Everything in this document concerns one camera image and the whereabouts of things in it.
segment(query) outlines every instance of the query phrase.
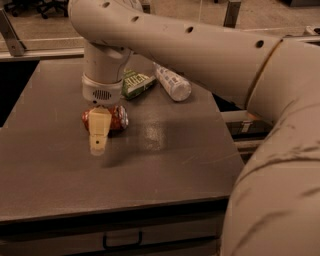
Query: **gray table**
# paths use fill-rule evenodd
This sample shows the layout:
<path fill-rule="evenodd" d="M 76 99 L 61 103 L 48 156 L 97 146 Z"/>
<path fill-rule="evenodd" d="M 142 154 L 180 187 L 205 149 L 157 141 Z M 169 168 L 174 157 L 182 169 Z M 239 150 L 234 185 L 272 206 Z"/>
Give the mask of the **gray table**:
<path fill-rule="evenodd" d="M 122 100 L 129 127 L 95 157 L 81 121 L 82 62 L 41 61 L 0 131 L 0 233 L 19 223 L 228 198 L 243 164 L 208 91 L 193 85 L 177 104 L 156 85 Z M 138 55 L 128 66 L 152 72 Z"/>

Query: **plastic bottle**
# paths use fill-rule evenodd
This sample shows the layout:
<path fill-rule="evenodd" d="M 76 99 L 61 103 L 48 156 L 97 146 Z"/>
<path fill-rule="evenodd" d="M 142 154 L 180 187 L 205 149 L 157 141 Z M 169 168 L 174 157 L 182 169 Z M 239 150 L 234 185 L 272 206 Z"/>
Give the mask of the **plastic bottle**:
<path fill-rule="evenodd" d="M 184 77 L 154 63 L 155 76 L 174 101 L 184 101 L 191 94 L 191 83 Z"/>

